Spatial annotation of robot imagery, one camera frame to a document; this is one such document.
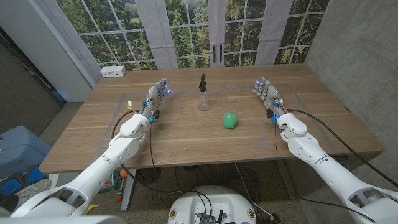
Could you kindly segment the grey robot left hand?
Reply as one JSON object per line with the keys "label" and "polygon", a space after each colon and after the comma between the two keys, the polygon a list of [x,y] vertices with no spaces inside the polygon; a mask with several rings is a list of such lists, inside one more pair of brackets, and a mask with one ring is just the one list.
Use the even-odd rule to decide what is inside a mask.
{"label": "grey robot left hand", "polygon": [[167,79],[163,78],[154,83],[148,90],[146,99],[142,102],[140,114],[145,116],[151,123],[159,118],[160,107],[164,98],[170,94],[167,87]]}

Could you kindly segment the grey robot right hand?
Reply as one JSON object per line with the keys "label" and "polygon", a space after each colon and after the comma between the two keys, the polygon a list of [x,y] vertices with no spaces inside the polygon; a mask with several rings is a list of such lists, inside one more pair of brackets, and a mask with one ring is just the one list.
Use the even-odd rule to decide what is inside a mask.
{"label": "grey robot right hand", "polygon": [[265,77],[261,81],[256,80],[252,91],[263,101],[266,115],[273,123],[287,113],[277,88]]}

